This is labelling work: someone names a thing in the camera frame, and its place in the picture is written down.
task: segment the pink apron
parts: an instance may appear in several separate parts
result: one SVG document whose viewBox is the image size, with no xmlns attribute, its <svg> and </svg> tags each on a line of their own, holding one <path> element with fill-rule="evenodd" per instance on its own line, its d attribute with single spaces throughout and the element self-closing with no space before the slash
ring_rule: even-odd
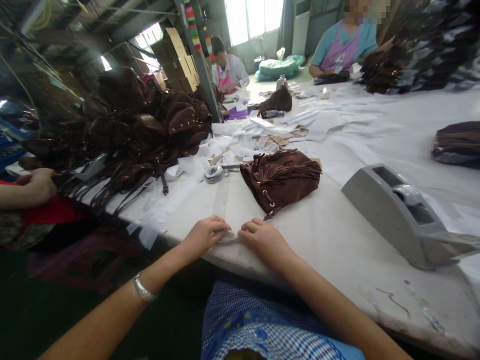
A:
<svg viewBox="0 0 480 360">
<path fill-rule="evenodd" d="M 342 20 L 340 23 L 340 29 L 338 29 L 338 34 L 336 35 L 335 41 L 320 64 L 320 70 L 322 70 L 324 73 L 334 70 L 335 73 L 338 74 L 343 69 L 350 70 L 351 72 L 352 65 L 355 62 L 357 48 L 359 47 L 360 31 L 362 31 L 362 26 L 358 26 L 355 38 L 350 40 L 350 42 L 346 45 L 343 45 L 339 42 L 339 37 L 343 26 L 344 20 Z"/>
<path fill-rule="evenodd" d="M 224 79 L 220 77 L 220 67 L 217 66 L 216 68 L 218 70 L 218 88 L 224 87 L 225 89 L 228 89 L 230 85 L 232 85 L 232 80 L 230 79 L 230 70 L 227 70 L 226 76 Z M 236 92 L 237 89 L 234 89 L 232 92 L 229 92 L 229 94 L 233 94 Z"/>
</svg>

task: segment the white shirt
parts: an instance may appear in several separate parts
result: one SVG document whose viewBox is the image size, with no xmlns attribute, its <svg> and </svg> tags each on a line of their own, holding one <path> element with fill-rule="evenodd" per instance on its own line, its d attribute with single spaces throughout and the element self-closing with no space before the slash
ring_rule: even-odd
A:
<svg viewBox="0 0 480 360">
<path fill-rule="evenodd" d="M 244 88 L 250 83 L 249 75 L 245 71 L 245 66 L 240 59 L 235 55 L 227 54 L 225 70 L 222 70 L 217 64 L 212 65 L 212 79 L 215 85 L 219 85 L 220 79 L 225 79 L 227 73 L 230 72 L 230 80 L 233 83 L 239 82 L 241 87 Z"/>
</svg>

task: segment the striped fabric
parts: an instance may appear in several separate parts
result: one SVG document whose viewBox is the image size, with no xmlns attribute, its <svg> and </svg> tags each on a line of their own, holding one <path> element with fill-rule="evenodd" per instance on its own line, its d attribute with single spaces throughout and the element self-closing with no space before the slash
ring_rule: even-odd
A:
<svg viewBox="0 0 480 360">
<path fill-rule="evenodd" d="M 265 359 L 361 360 L 296 296 L 220 271 L 203 318 L 202 359 L 250 349 Z"/>
<path fill-rule="evenodd" d="M 192 4 L 190 4 L 190 0 L 183 0 L 183 3 L 185 4 L 186 19 L 188 21 L 188 26 L 190 27 L 193 45 L 195 46 L 195 49 L 201 54 L 202 46 L 200 44 L 199 30 L 197 29 L 197 24 L 195 22 L 194 9 L 192 8 Z M 205 42 L 208 49 L 208 54 L 210 56 L 210 61 L 213 62 L 215 60 L 215 56 L 212 51 L 212 41 L 210 40 L 210 36 L 207 32 L 206 26 L 203 27 L 203 31 L 205 31 Z"/>
</svg>

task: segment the plastic stool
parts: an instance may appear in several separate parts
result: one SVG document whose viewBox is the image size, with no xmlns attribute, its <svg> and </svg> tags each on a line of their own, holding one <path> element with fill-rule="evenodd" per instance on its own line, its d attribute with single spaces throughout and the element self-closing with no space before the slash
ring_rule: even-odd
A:
<svg viewBox="0 0 480 360">
<path fill-rule="evenodd" d="M 70 274 L 73 269 L 91 273 L 97 251 L 107 251 L 118 256 L 97 278 Z M 126 259 L 140 258 L 144 254 L 145 248 L 135 241 L 126 241 L 110 234 L 99 235 L 94 231 L 59 252 L 31 254 L 28 258 L 27 272 L 30 278 L 39 278 L 47 283 L 97 290 L 100 294 L 105 294 L 112 288 L 111 278 L 120 265 Z"/>
</svg>

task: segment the woman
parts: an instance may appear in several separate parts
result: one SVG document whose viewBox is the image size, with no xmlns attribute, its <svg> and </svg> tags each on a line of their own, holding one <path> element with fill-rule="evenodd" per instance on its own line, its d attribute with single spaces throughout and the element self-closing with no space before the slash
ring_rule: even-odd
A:
<svg viewBox="0 0 480 360">
<path fill-rule="evenodd" d="M 56 252 L 97 226 L 87 211 L 57 195 L 54 170 L 39 168 L 16 183 L 0 180 L 0 249 Z"/>
<path fill-rule="evenodd" d="M 235 55 L 227 54 L 222 39 L 212 36 L 211 47 L 215 55 L 216 70 L 212 72 L 213 83 L 222 93 L 231 94 L 235 88 L 244 88 L 250 83 L 245 66 Z"/>
<path fill-rule="evenodd" d="M 350 70 L 359 58 L 375 51 L 387 51 L 393 38 L 377 46 L 377 26 L 364 19 L 372 0 L 349 0 L 343 20 L 329 28 L 321 37 L 308 71 L 313 78 Z"/>
<path fill-rule="evenodd" d="M 218 216 L 197 222 L 180 245 L 97 306 L 40 359 L 108 359 L 165 283 L 230 229 Z M 298 301 L 278 290 L 262 286 L 267 294 L 263 298 L 246 280 L 222 278 L 205 310 L 202 359 L 411 359 L 297 256 L 275 227 L 254 218 L 238 235 L 290 283 L 318 318 L 298 310 Z M 329 331 L 342 342 L 327 336 Z"/>
</svg>

